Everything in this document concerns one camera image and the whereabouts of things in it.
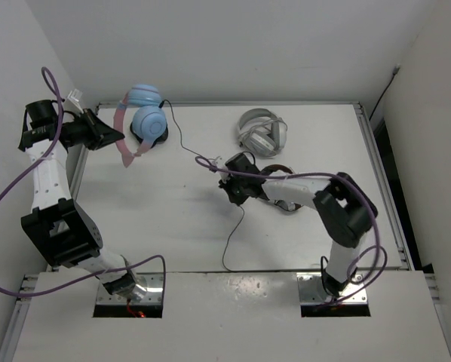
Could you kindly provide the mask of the pink blue cat-ear headphones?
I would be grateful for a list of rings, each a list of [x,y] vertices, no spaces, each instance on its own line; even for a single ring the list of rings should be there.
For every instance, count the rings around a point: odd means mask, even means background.
[[[133,115],[130,125],[143,139],[137,150],[133,152],[129,150],[124,139],[115,143],[124,167],[129,167],[135,158],[141,157],[152,149],[153,142],[168,127],[163,105],[164,100],[158,89],[147,84],[135,84],[117,105],[113,116],[113,128],[123,133],[124,116],[128,106],[137,106],[138,110]]]

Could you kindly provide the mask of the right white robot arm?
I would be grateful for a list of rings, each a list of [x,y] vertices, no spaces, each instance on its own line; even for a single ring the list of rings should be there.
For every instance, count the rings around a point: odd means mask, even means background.
[[[256,198],[296,212],[302,207],[316,211],[332,239],[327,264],[321,266],[321,283],[333,299],[353,281],[364,237],[376,226],[378,211],[347,173],[332,176],[297,176],[290,168],[272,164],[259,169],[247,155],[238,153],[227,161],[216,158],[219,187],[229,201],[241,206]]]

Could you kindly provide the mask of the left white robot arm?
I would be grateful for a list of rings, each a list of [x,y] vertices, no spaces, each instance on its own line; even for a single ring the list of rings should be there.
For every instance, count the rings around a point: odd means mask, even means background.
[[[90,110],[61,122],[56,100],[26,105],[19,150],[35,165],[31,211],[21,226],[51,267],[81,268],[99,279],[110,295],[129,301],[143,298],[145,289],[130,270],[129,262],[106,250],[96,223],[70,192],[66,172],[68,150],[84,146],[98,150],[124,139]]]

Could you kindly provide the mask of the brown silver headphones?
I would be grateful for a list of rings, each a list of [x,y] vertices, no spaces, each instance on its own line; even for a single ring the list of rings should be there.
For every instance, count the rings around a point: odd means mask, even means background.
[[[265,176],[274,176],[278,172],[282,175],[290,176],[293,174],[293,170],[282,164],[271,164],[264,167],[260,173]],[[281,208],[284,212],[295,213],[302,208],[301,204],[297,204],[290,198],[285,189],[283,180],[272,180],[271,183],[266,185],[266,196],[270,204]]]

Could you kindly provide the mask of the black Panasonic headphones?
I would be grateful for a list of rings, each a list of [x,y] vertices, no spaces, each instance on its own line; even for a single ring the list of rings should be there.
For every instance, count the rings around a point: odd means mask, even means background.
[[[135,139],[139,144],[141,144],[141,143],[143,142],[143,139],[140,138],[139,135],[136,134],[136,133],[134,132],[132,125],[130,125],[129,129],[130,129],[130,132],[131,132],[131,134],[133,135],[134,139]],[[168,139],[168,135],[169,135],[168,127],[166,127],[166,129],[165,129],[165,131],[163,132],[163,134],[160,135],[160,137],[158,137],[158,138],[153,142],[152,148],[155,147],[157,144],[162,144],[162,143],[166,142],[167,139]]]

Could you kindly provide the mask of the white grey headphones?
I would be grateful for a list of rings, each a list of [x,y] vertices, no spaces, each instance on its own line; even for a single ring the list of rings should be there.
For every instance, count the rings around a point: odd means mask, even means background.
[[[246,111],[237,123],[237,141],[247,151],[264,158],[275,157],[287,142],[287,123],[268,109]]]

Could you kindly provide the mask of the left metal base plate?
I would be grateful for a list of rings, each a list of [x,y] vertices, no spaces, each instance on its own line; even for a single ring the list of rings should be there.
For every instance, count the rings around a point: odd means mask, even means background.
[[[131,305],[140,306],[162,306],[164,276],[162,274],[138,273],[137,284],[128,299],[119,294],[109,294],[103,285],[98,286],[96,305],[123,305],[130,300]]]

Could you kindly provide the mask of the metal base plate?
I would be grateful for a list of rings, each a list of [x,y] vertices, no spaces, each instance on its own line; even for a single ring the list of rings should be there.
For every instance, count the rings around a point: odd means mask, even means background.
[[[119,294],[109,294],[103,285],[98,286],[96,305],[123,305],[130,300],[131,305],[140,306],[162,306],[164,276],[162,274],[138,273],[137,284],[128,299]]]
[[[368,303],[362,274],[354,276],[353,281],[346,285],[338,297],[330,295],[323,288],[319,271],[297,273],[296,279],[301,306],[319,306],[328,302],[338,302],[340,305],[366,305]]]

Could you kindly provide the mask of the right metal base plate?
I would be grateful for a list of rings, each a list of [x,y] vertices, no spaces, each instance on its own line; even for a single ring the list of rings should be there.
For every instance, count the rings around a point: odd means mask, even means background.
[[[301,306],[319,306],[328,302],[338,302],[340,305],[366,305],[368,303],[362,274],[354,276],[353,281],[346,285],[338,297],[330,295],[323,288],[319,271],[297,273],[296,279]]]

